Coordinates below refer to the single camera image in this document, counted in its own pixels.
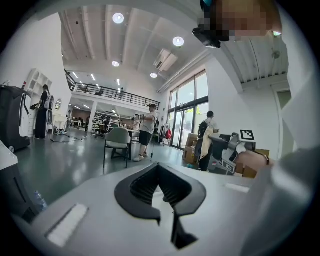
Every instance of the white pillar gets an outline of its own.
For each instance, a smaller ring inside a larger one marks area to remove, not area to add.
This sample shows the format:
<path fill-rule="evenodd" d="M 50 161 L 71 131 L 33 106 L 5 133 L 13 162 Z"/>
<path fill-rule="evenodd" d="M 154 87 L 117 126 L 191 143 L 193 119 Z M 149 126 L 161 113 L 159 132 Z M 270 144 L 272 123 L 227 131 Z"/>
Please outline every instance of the white pillar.
<path fill-rule="evenodd" d="M 88 127 L 88 132 L 90 132 L 90 133 L 92 131 L 92 126 L 93 126 L 94 118 L 96 115 L 97 105 L 98 105 L 98 102 L 94 101 L 92 109 L 91 109 L 90 121 L 89 121 L 89 127 Z"/>

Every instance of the glass door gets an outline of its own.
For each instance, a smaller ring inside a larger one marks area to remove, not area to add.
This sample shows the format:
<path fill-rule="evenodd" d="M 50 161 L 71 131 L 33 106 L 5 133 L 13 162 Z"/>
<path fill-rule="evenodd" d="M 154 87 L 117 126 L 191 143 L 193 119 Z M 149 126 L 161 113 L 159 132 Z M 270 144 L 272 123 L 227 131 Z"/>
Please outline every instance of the glass door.
<path fill-rule="evenodd" d="M 172 146 L 178 149 L 186 147 L 188 135 L 192 133 L 194 109 L 181 110 L 175 115 Z"/>

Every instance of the green floor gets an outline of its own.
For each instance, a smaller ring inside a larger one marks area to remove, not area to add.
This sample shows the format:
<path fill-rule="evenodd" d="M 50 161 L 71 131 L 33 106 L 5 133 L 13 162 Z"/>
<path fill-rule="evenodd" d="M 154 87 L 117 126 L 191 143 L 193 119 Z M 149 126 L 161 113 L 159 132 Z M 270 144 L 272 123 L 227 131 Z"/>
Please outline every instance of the green floor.
<path fill-rule="evenodd" d="M 83 138 L 87 133 L 71 129 L 69 135 Z M 29 196 L 38 190 L 48 204 L 65 195 L 81 183 L 98 176 L 121 171 L 126 162 L 123 158 L 111 159 L 112 149 L 107 149 L 105 169 L 103 169 L 104 139 L 89 136 L 83 141 L 59 136 L 54 140 L 72 141 L 68 143 L 52 142 L 51 135 L 46 140 L 31 139 L 28 148 L 16 152 L 19 171 Z M 138 155 L 140 144 L 134 144 L 132 156 Z M 151 155 L 153 145 L 148 147 Z M 187 164 L 182 160 L 183 152 L 168 146 L 154 146 L 153 161 L 171 163 L 179 166 Z M 128 162 L 128 168 L 149 162 Z"/>

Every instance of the air conditioner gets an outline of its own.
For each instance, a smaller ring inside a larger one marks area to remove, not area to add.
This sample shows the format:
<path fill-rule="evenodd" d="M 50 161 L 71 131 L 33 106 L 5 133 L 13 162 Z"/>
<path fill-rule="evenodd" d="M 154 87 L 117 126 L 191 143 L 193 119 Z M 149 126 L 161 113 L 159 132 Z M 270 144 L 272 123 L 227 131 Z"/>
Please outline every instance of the air conditioner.
<path fill-rule="evenodd" d="M 166 49 L 162 49 L 153 65 L 159 71 L 168 71 L 171 68 L 171 66 L 177 61 L 177 59 L 177 56 L 173 55 Z"/>

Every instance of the black shorts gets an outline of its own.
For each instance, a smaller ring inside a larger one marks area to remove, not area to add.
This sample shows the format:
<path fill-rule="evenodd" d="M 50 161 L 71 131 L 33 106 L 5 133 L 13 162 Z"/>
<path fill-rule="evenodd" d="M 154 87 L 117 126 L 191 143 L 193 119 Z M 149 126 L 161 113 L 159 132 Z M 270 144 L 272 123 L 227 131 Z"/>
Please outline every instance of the black shorts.
<path fill-rule="evenodd" d="M 141 130 L 140 131 L 140 143 L 141 145 L 144 145 L 144 146 L 148 146 L 150 140 L 151 140 L 151 137 L 152 137 L 152 134 L 147 132 L 147 131 L 144 131 L 144 130 Z"/>

